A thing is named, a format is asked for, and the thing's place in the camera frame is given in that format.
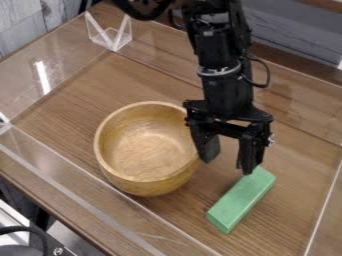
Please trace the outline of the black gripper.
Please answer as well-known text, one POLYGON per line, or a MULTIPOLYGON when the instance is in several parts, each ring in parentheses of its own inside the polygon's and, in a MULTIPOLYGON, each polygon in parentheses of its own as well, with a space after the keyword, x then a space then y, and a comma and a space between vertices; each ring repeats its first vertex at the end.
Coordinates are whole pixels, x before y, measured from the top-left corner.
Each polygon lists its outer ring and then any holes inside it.
POLYGON ((241 66, 201 67, 204 99, 184 103, 198 155, 210 163, 221 153, 220 135, 240 139, 237 168, 250 175, 264 161, 273 116, 254 105, 254 90, 241 66))

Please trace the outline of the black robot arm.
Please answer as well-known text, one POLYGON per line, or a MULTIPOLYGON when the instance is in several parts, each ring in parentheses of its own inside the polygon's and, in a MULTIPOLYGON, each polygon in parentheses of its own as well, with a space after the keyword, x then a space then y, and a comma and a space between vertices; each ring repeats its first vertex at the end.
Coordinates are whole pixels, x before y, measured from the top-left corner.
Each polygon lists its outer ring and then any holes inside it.
POLYGON ((212 162, 221 153, 222 136, 240 141, 237 168, 249 175, 264 161, 265 148, 273 143, 273 115, 254 106, 254 90, 268 81, 253 80, 249 53, 252 28, 241 0, 113 0, 133 18, 153 21, 182 12, 182 21, 170 25, 185 30, 198 57, 202 100, 188 100, 186 125, 200 158, 212 162))

